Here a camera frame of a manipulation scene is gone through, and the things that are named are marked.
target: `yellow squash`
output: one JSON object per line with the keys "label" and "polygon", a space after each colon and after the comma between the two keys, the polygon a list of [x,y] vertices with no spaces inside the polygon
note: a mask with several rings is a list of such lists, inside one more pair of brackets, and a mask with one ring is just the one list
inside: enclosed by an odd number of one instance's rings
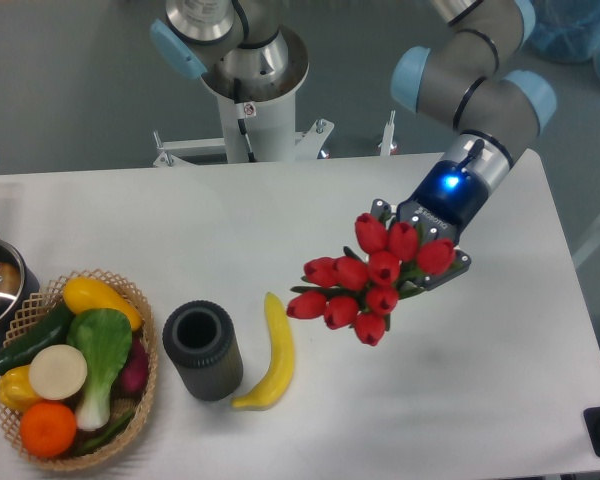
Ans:
{"label": "yellow squash", "polygon": [[111,308],[127,317],[133,332],[142,327],[143,321],[138,310],[102,280],[72,278],[64,286],[62,296],[69,310],[76,315],[94,308]]}
{"label": "yellow squash", "polygon": [[238,410],[272,407],[287,390],[293,377],[295,351],[284,305],[273,293],[267,293],[264,312],[271,338],[271,363],[265,376],[249,393],[231,400],[231,406]]}

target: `blue led light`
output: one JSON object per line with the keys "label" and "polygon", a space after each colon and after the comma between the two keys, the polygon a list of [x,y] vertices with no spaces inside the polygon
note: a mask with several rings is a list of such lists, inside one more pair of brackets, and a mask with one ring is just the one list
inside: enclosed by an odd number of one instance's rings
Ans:
{"label": "blue led light", "polygon": [[442,179],[442,184],[447,190],[453,190],[460,183],[460,179],[455,175],[447,175]]}

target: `bok choy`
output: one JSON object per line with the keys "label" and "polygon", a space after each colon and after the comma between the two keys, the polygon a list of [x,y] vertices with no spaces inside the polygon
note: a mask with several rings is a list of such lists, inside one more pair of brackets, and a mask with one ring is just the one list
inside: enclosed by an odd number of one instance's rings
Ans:
{"label": "bok choy", "polygon": [[87,380],[76,408],[78,428],[97,430],[109,420],[111,385],[131,348],[129,320],[113,309],[87,310],[74,319],[67,342],[87,361]]}

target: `yellow bell pepper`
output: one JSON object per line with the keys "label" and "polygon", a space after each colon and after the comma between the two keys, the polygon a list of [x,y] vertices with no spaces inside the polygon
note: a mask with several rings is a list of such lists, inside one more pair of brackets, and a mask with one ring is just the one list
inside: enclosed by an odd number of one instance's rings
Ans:
{"label": "yellow bell pepper", "polygon": [[29,365],[16,367],[0,377],[0,403],[18,412],[26,412],[43,398],[29,383]]}

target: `cucumber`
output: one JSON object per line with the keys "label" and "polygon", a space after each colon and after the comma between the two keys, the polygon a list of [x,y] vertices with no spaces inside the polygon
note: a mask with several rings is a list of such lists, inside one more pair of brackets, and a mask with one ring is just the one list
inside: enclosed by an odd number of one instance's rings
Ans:
{"label": "cucumber", "polygon": [[64,343],[75,315],[60,301],[24,335],[0,351],[0,375],[12,368],[28,365],[38,352],[51,345]]}

